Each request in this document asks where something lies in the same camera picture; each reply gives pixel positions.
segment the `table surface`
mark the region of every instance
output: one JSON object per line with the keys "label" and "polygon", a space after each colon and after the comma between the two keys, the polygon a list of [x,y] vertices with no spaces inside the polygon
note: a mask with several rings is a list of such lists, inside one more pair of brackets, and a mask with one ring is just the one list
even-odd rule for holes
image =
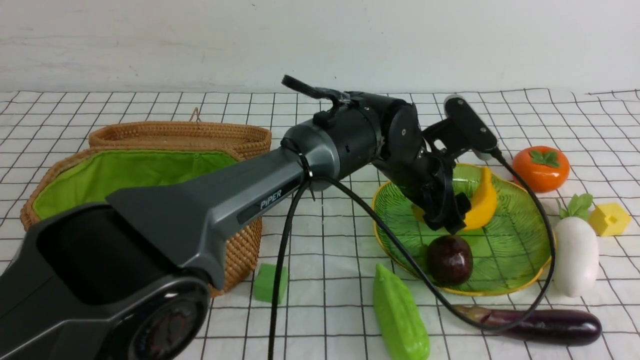
{"label": "table surface", "polygon": [[[442,119],[448,94],[392,94],[417,104],[420,124]],[[637,91],[573,94],[527,89],[461,93],[500,138],[510,161],[530,145],[565,152],[572,172],[556,192],[540,195],[553,221],[556,199],[593,194],[619,202],[634,216],[625,234],[600,239],[595,287],[576,299],[551,288],[540,308],[582,309],[602,321],[604,336],[586,347],[555,347],[482,336],[410,281],[376,242],[372,220],[336,189],[306,195],[298,208],[285,264],[288,296],[278,311],[276,358],[388,359],[372,308],[375,265],[392,268],[413,291],[429,332],[430,359],[638,359],[640,354],[640,97]],[[277,146],[288,127],[329,105],[296,94],[0,93],[0,272],[24,236],[20,208],[49,167],[88,147],[90,131],[114,123],[188,120],[195,107],[210,122],[270,128]],[[461,162],[484,164],[471,153]],[[495,174],[508,177],[497,162]],[[384,177],[367,166],[345,183],[367,202]],[[275,263],[289,199],[264,216],[260,263]],[[523,309],[540,284],[499,297],[446,294],[454,304]],[[265,359],[269,304],[252,299],[252,278],[216,298],[206,326],[180,360]]]}

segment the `robotic arm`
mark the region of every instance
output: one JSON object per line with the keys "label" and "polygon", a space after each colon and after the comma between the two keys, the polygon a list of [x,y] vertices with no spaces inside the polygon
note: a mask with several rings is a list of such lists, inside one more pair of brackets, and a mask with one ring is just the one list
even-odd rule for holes
{"label": "robotic arm", "polygon": [[470,203],[453,191],[455,160],[497,149],[464,99],[447,98],[447,118],[422,130],[404,100],[282,83],[333,106],[267,154],[181,184],[119,190],[31,227],[0,277],[0,359],[173,359],[204,323],[208,285],[223,288],[225,240],[308,176],[340,180],[372,163],[430,228],[464,228]]}

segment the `orange persimmon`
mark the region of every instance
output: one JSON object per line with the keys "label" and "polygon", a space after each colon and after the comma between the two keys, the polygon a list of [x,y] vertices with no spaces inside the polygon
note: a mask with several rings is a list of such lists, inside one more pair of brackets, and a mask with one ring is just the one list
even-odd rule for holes
{"label": "orange persimmon", "polygon": [[512,167],[535,193],[557,190],[571,170],[569,160],[560,150],[542,145],[520,151],[513,158]]}

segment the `yellow cube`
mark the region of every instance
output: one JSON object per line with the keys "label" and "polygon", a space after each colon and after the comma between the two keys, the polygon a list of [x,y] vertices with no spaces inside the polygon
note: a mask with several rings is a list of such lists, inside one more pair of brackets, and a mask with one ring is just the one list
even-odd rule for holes
{"label": "yellow cube", "polygon": [[631,216],[617,202],[598,204],[589,216],[589,225],[599,236],[616,236],[625,232]]}

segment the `woven basket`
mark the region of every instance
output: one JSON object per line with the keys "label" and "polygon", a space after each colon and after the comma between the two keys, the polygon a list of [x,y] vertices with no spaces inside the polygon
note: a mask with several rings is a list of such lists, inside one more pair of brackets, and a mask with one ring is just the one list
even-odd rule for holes
{"label": "woven basket", "polygon": [[[34,201],[43,192],[43,190],[50,185],[60,174],[75,167],[76,165],[86,161],[92,156],[102,151],[112,150],[143,150],[143,151],[188,151],[188,152],[224,152],[236,161],[243,161],[243,157],[233,150],[224,149],[222,147],[208,147],[206,149],[195,149],[192,146],[179,146],[179,145],[165,145],[165,146],[117,146],[112,145],[109,147],[91,147],[87,150],[78,152],[64,160],[61,160],[54,164],[44,175],[34,192],[31,194],[25,205],[20,211],[20,221],[25,230],[28,230],[33,224],[40,221],[40,218],[33,209]],[[257,218],[249,225],[241,229],[231,239],[227,241],[227,255],[225,262],[225,287],[223,291],[215,290],[212,286],[212,297],[220,296],[240,282],[247,278],[257,266],[258,255],[260,252],[260,241],[262,238],[262,218]]]}
{"label": "woven basket", "polygon": [[271,131],[252,125],[202,122],[198,108],[195,108],[189,121],[114,124],[89,135],[90,147],[170,144],[192,148],[224,147],[250,159],[271,150]]}

